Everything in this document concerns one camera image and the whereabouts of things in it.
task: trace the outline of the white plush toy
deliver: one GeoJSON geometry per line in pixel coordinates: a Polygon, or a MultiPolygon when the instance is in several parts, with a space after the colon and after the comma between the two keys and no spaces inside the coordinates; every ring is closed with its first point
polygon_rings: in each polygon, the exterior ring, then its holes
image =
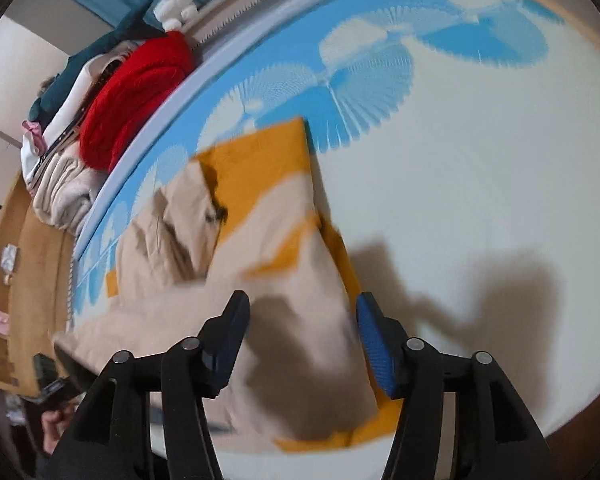
{"type": "Polygon", "coordinates": [[[182,30],[197,13],[198,8],[193,0],[160,0],[154,9],[154,16],[165,32],[182,30]]]}

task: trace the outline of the garment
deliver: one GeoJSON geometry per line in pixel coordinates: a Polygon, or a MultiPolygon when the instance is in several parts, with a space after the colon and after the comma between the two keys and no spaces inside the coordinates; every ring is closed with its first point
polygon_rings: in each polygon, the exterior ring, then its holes
{"type": "Polygon", "coordinates": [[[89,106],[134,48],[133,44],[121,43],[109,55],[98,56],[84,66],[67,101],[43,134],[43,142],[48,148],[42,155],[32,154],[29,139],[27,137],[23,139],[20,160],[29,192],[35,192],[50,158],[74,142],[78,133],[77,127],[84,119],[89,106]]]}
{"type": "Polygon", "coordinates": [[[106,177],[84,165],[74,142],[51,157],[33,197],[36,216],[45,224],[79,234],[106,177]]]}
{"type": "Polygon", "coordinates": [[[94,99],[80,128],[80,156],[111,171],[162,102],[193,70],[180,32],[148,40],[129,56],[94,99]]]}
{"type": "Polygon", "coordinates": [[[336,238],[314,207],[302,120],[239,137],[198,154],[154,195],[118,241],[109,311],[56,343],[99,372],[121,348],[148,355],[195,335],[244,290],[248,333],[228,387],[205,401],[207,419],[233,431],[214,443],[262,450],[334,434],[350,442],[378,402],[345,271],[331,254],[346,259],[336,238]],[[216,206],[226,208],[218,230],[216,206]],[[187,266],[166,280],[174,261],[187,266]]]}
{"type": "Polygon", "coordinates": [[[152,2],[153,0],[144,0],[127,14],[114,30],[100,37],[78,54],[71,56],[62,73],[31,106],[29,121],[40,123],[42,130],[46,130],[67,99],[82,67],[90,59],[110,52],[123,41],[148,40],[164,36],[163,31],[148,25],[142,19],[152,2]]]}

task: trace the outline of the teal plush toy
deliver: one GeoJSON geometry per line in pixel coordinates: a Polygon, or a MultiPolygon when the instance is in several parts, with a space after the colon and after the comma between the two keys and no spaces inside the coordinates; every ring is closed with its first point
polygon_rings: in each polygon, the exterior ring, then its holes
{"type": "Polygon", "coordinates": [[[115,46],[123,41],[150,40],[165,35],[164,31],[152,27],[144,21],[144,15],[151,7],[154,0],[145,0],[138,7],[132,9],[120,24],[111,32],[108,32],[98,40],[94,41],[84,50],[71,56],[66,62],[66,67],[49,88],[33,103],[29,110],[29,121],[40,123],[42,131],[46,129],[51,120],[58,113],[69,95],[80,70],[90,59],[100,54],[110,52],[115,46]]]}

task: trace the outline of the human hand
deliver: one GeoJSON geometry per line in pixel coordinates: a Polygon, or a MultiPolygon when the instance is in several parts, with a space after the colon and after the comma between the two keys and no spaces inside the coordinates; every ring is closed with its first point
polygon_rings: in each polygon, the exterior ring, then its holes
{"type": "Polygon", "coordinates": [[[61,410],[42,414],[42,431],[45,434],[42,447],[45,453],[51,455],[55,450],[64,430],[69,426],[75,413],[73,405],[68,404],[61,410]]]}

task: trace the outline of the folded clothing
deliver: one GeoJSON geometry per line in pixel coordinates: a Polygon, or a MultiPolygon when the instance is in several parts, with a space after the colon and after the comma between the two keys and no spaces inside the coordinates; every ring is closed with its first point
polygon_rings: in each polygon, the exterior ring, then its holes
{"type": "Polygon", "coordinates": [[[96,170],[111,171],[138,131],[193,71],[191,50],[180,32],[148,40],[104,85],[80,127],[80,156],[96,170]]]}
{"type": "Polygon", "coordinates": [[[215,146],[123,233],[119,295],[106,313],[56,343],[100,372],[117,350],[144,356],[195,335],[234,290],[244,290],[251,301],[245,341],[227,388],[205,399],[207,420],[230,430],[214,443],[278,449],[285,439],[346,434],[339,441],[346,445],[378,403],[322,225],[302,119],[215,146]],[[214,204],[226,208],[220,224],[214,204]],[[166,228],[156,234],[160,224],[166,228]]]}
{"type": "Polygon", "coordinates": [[[144,0],[122,18],[114,30],[98,38],[90,46],[78,52],[78,54],[71,56],[62,73],[34,101],[29,111],[29,121],[40,123],[42,130],[46,130],[67,99],[80,70],[90,59],[110,52],[117,44],[123,41],[148,40],[149,38],[164,36],[163,31],[152,27],[143,20],[152,2],[153,0],[144,0]]]}
{"type": "Polygon", "coordinates": [[[80,160],[74,142],[50,158],[33,196],[33,211],[41,222],[78,235],[106,177],[80,160]]]}
{"type": "Polygon", "coordinates": [[[66,101],[43,133],[39,123],[23,123],[26,131],[22,139],[20,161],[27,189],[31,190],[35,186],[34,181],[37,180],[36,174],[40,171],[42,160],[53,155],[60,145],[59,140],[64,139],[79,124],[104,83],[135,49],[135,44],[125,41],[108,54],[88,61],[80,70],[66,101]]]}

